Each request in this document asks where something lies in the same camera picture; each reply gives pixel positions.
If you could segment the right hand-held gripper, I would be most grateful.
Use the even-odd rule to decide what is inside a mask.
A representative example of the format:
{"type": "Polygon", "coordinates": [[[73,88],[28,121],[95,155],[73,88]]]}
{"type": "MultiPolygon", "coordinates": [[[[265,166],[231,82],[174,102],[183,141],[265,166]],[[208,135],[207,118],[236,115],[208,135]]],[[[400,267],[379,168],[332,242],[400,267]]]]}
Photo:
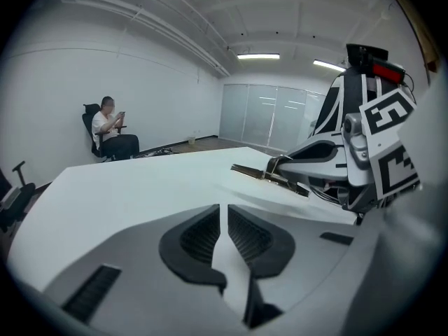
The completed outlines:
{"type": "Polygon", "coordinates": [[[346,114],[342,134],[316,134],[294,147],[279,160],[279,172],[305,176],[316,196],[366,213],[419,182],[398,137],[416,107],[400,88],[394,89],[346,114]]]}

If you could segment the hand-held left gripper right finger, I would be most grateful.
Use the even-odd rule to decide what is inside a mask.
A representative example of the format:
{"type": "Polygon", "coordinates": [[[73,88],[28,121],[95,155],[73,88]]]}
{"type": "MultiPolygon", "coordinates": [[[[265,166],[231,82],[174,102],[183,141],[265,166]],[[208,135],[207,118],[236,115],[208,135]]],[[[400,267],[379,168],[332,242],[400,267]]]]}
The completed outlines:
{"type": "Polygon", "coordinates": [[[228,207],[228,234],[250,271],[250,329],[340,329],[377,243],[377,216],[346,225],[228,207]]]}

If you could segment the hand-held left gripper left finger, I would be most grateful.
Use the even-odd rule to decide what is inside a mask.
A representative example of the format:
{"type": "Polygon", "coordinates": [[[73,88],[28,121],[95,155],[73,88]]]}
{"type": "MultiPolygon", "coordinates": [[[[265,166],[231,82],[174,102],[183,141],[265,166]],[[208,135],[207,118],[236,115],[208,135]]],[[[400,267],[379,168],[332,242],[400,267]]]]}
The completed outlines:
{"type": "Polygon", "coordinates": [[[62,270],[45,295],[84,335],[246,335],[212,267],[217,204],[127,227],[62,270]]]}

